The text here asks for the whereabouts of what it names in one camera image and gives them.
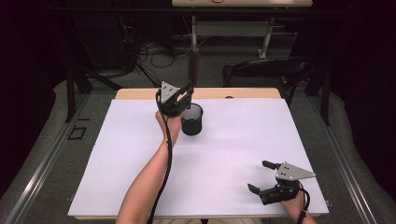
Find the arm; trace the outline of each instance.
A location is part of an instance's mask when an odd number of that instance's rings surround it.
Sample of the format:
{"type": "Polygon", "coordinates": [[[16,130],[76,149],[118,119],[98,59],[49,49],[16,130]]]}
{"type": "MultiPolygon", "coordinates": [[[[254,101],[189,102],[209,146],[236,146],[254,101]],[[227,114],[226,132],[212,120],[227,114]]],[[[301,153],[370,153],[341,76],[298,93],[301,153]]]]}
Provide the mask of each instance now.
{"type": "MultiPolygon", "coordinates": [[[[174,145],[181,127],[181,116],[169,118],[167,121],[174,145]]],[[[129,187],[122,202],[117,224],[141,223],[146,224],[151,208],[155,203],[158,191],[163,183],[168,161],[168,145],[165,124],[159,111],[155,115],[163,131],[163,141],[157,152],[152,156],[143,170],[129,187]]]]}
{"type": "MultiPolygon", "coordinates": [[[[301,212],[304,209],[304,194],[302,191],[299,191],[295,199],[291,199],[285,202],[281,202],[282,206],[288,212],[288,214],[293,218],[294,221],[298,221],[298,218],[301,212]]],[[[317,224],[314,218],[309,214],[306,213],[305,218],[303,219],[303,224],[317,224]]]]}

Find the black cup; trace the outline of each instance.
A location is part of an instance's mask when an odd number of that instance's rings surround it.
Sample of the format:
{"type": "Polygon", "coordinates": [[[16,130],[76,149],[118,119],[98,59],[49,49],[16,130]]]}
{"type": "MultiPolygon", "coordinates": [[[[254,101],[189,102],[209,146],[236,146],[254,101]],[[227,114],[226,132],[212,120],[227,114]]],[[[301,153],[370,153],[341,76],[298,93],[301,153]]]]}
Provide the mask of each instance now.
{"type": "Polygon", "coordinates": [[[184,112],[181,118],[181,131],[186,135],[196,135],[202,130],[202,115],[204,110],[198,104],[191,104],[191,108],[184,112]]]}

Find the black chair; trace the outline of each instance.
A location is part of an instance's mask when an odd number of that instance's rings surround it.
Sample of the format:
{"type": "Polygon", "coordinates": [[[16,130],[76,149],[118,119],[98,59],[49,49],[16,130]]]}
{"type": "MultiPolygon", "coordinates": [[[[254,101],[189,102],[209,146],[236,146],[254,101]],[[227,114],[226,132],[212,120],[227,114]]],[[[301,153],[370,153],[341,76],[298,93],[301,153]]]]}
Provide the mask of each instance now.
{"type": "Polygon", "coordinates": [[[223,87],[274,87],[290,105],[299,82],[316,72],[305,57],[262,58],[223,67],[223,87]]]}

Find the white desk leg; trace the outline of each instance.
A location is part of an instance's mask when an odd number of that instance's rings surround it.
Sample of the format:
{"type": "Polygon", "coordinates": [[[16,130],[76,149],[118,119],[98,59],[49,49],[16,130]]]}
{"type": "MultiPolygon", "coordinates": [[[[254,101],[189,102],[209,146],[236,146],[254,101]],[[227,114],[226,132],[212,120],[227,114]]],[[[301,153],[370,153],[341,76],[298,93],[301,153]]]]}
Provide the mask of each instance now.
{"type": "Polygon", "coordinates": [[[259,49],[259,57],[265,58],[268,50],[268,45],[270,44],[271,34],[274,27],[275,18],[271,18],[268,22],[267,32],[262,43],[262,48],[259,49]]]}
{"type": "Polygon", "coordinates": [[[196,18],[192,16],[191,22],[191,38],[192,38],[192,51],[197,51],[197,33],[196,33],[196,18]]]}

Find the white tabletop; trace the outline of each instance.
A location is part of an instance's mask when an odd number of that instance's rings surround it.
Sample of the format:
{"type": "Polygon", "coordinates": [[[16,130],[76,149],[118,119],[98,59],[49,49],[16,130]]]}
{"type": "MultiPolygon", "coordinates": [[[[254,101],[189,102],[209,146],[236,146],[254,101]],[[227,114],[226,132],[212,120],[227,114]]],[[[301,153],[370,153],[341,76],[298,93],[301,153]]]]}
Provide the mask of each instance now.
{"type": "Polygon", "coordinates": [[[312,0],[172,0],[174,7],[311,7],[312,0]]]}
{"type": "MultiPolygon", "coordinates": [[[[287,161],[312,171],[283,99],[193,100],[204,109],[203,129],[181,133],[156,218],[283,217],[278,204],[262,205],[248,190],[276,184],[262,161],[287,161]]],[[[130,184],[153,155],[162,133],[154,100],[113,100],[92,150],[69,216],[115,218],[130,184]]],[[[310,213],[328,213],[315,178],[302,180],[310,213]]]]}

